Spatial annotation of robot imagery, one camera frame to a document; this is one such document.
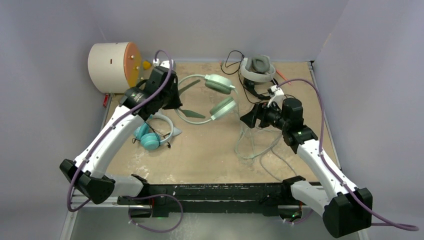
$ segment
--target orange wire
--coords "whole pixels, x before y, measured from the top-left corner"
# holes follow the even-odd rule
[[[288,81],[287,77],[285,77],[278,69],[275,69],[275,71],[277,72],[277,74],[284,80],[284,81]]]

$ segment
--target gray wall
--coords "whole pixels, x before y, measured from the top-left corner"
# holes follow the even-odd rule
[[[0,1],[0,239],[59,238],[59,171],[100,130],[87,56],[104,42],[84,0]]]
[[[340,164],[387,218],[424,227],[424,2],[349,1],[315,62]],[[371,239],[422,239],[372,227]]]
[[[230,50],[314,60],[348,0],[88,0],[106,39],[134,41],[146,58],[217,61]]]

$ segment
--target wooden table surface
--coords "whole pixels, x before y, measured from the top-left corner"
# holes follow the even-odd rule
[[[276,62],[274,66],[287,78],[302,78],[312,82],[308,64],[306,62]],[[145,71],[148,78],[151,71]],[[191,74],[224,74],[216,63],[181,63],[177,62],[176,74],[178,79]],[[236,86],[239,92],[239,107],[242,115],[252,109],[239,83],[237,74],[227,76]],[[275,78],[281,83],[283,80],[278,75]],[[199,78],[191,78],[182,83],[183,86]],[[271,83],[265,83],[256,87],[258,93],[266,92]],[[281,87],[285,94],[290,94],[301,100],[303,105],[304,123],[308,125],[319,137],[321,124],[321,111],[314,90],[304,82],[293,82]],[[257,98],[247,93],[249,98],[256,102]],[[112,116],[118,105],[120,95],[116,95],[111,102],[107,120]],[[226,95],[217,93],[205,87],[204,80],[181,95],[184,109],[190,109],[205,116],[209,110],[226,98]],[[146,178],[152,184],[203,184],[203,183],[267,183],[277,182],[260,165],[259,157],[253,163],[242,160],[235,151],[235,144],[240,136],[241,124],[235,112],[223,118],[204,125],[192,125],[181,120],[174,110],[164,110],[174,125],[182,130],[182,134],[174,137],[171,148],[161,146],[154,151],[145,150],[138,142],[132,143],[134,136],[128,138],[122,148],[110,163],[107,172],[115,175],[128,176],[137,174]],[[161,133],[168,133],[167,123],[160,119],[150,120],[153,128]],[[271,142],[281,135],[281,132],[261,131],[254,134],[256,153],[266,149]],[[331,144],[327,129],[324,131],[324,149],[336,162],[335,153]],[[290,147],[286,146],[283,139],[274,148],[297,172],[308,181],[317,181],[310,168]],[[240,142],[239,152],[248,156],[253,153],[251,139],[245,137]],[[270,151],[265,153],[262,159],[263,165],[279,179],[293,177],[293,171]]]

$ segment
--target black bracket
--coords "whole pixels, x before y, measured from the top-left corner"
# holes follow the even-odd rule
[[[299,205],[287,197],[281,183],[218,183],[218,184],[147,184],[138,197],[168,194],[176,197],[185,213],[255,213],[279,216],[278,206]],[[149,205],[149,200],[119,197],[119,205]],[[179,205],[169,197],[154,199],[153,217],[179,213]]]
[[[373,196],[367,188],[357,189],[353,193],[368,208],[373,208]],[[328,232],[334,238],[339,238],[371,227],[372,215],[362,208],[350,193],[346,193],[334,197],[324,207],[322,220]]]
[[[60,164],[60,170],[66,179],[71,182],[77,171],[75,163],[69,159],[65,159]],[[89,172],[80,171],[75,181],[75,188],[95,204],[103,203],[112,194],[115,188],[115,180],[106,176],[102,178],[94,178]]]

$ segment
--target headphone ear cup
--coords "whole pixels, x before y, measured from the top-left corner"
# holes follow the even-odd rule
[[[251,58],[251,57],[249,57],[249,58],[247,59],[247,62],[246,62],[246,70],[247,70],[247,71],[250,71],[251,67],[252,67],[252,58]]]
[[[143,125],[139,126],[134,131],[134,136],[136,139],[141,139],[148,132],[149,132],[149,126],[146,123],[143,123]]]
[[[204,85],[214,91],[217,91],[218,93],[225,94],[225,95],[229,95],[232,90],[231,87],[225,84],[222,84],[216,81],[211,81],[211,80],[206,80]]]
[[[264,55],[252,57],[251,64],[252,68],[260,73],[266,73],[270,69],[270,60]]]
[[[157,149],[161,143],[156,133],[147,133],[140,138],[140,144],[148,151]]]
[[[247,78],[243,80],[243,85],[246,87],[246,89],[255,89],[255,83]]]
[[[229,97],[225,98],[224,100],[222,100],[220,103],[218,103],[216,106],[214,106],[209,111],[210,115],[216,114],[219,110],[221,110],[222,108],[224,108],[226,105],[228,105],[232,101],[234,101],[234,98],[232,96],[229,96]]]

